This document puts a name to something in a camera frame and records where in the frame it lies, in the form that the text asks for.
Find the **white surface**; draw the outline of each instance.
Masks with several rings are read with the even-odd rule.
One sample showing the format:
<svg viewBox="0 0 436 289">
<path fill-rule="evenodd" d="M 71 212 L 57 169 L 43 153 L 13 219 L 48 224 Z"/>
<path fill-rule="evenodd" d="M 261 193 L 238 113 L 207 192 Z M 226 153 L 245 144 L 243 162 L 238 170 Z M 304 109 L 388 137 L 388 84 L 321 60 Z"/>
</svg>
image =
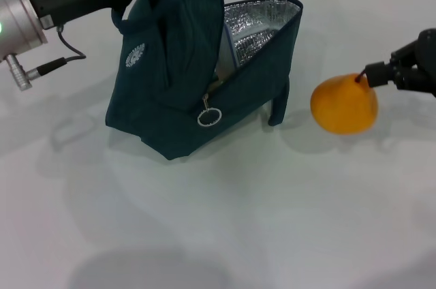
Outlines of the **white surface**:
<svg viewBox="0 0 436 289">
<path fill-rule="evenodd" d="M 436 288 L 436 101 L 379 90 L 378 124 L 351 138 L 307 111 L 322 80 L 434 27 L 435 4 L 301 1 L 286 122 L 253 115 L 183 161 L 104 126 L 121 47 L 108 11 L 67 26 L 89 59 L 33 90 L 2 65 L 0 288 Z M 25 67 L 68 54 L 48 38 Z"/>
</svg>

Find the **zipper pull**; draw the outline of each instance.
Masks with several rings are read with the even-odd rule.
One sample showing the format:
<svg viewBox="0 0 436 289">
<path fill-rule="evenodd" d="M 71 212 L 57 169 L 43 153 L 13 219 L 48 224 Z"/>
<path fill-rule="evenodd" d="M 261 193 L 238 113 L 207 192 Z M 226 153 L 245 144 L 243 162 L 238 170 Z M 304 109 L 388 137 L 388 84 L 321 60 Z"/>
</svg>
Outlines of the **zipper pull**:
<svg viewBox="0 0 436 289">
<path fill-rule="evenodd" d="M 209 94 L 203 96 L 205 110 L 198 116 L 198 125 L 200 127 L 213 127 L 218 124 L 223 117 L 223 113 L 218 108 L 209 106 Z"/>
<path fill-rule="evenodd" d="M 207 100 L 209 99 L 209 94 L 207 93 L 206 95 L 203 96 L 203 103 L 204 103 L 204 108 L 206 109 L 206 111 L 209 111 L 209 103 L 207 102 Z"/>
</svg>

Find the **orange fruit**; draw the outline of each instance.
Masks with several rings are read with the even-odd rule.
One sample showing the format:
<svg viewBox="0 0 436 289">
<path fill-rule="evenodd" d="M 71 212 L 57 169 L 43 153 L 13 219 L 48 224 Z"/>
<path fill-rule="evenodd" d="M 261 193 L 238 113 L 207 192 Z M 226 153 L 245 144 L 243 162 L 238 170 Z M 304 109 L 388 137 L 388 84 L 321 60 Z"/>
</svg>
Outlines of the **orange fruit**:
<svg viewBox="0 0 436 289">
<path fill-rule="evenodd" d="M 333 134 L 358 134 L 370 129 L 377 119 L 379 104 L 374 89 L 358 74 L 337 76 L 313 92 L 312 115 L 317 123 Z"/>
</svg>

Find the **white logo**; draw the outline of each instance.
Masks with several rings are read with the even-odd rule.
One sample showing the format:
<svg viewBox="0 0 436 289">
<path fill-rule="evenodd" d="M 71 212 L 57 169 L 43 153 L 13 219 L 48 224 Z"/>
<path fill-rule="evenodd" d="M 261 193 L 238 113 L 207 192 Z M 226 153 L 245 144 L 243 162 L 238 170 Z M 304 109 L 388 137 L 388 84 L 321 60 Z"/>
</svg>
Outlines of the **white logo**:
<svg viewBox="0 0 436 289">
<path fill-rule="evenodd" d="M 140 60 L 142 54 L 144 54 L 144 50 L 145 50 L 145 44 L 139 45 L 138 47 L 133 49 L 132 52 L 127 57 L 127 59 L 125 60 L 125 66 L 127 67 L 134 66 L 136 62 Z"/>
</svg>

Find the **insulated lunch bag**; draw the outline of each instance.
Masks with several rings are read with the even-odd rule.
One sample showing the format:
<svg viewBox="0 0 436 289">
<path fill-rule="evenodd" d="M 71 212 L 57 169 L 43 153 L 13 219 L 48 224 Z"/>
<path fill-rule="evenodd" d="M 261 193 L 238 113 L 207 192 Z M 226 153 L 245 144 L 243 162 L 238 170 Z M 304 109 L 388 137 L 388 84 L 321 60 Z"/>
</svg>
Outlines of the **insulated lunch bag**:
<svg viewBox="0 0 436 289">
<path fill-rule="evenodd" d="M 123 20 L 107 126 L 167 159 L 192 154 L 272 101 L 283 122 L 302 16 L 297 0 L 137 0 Z"/>
</svg>

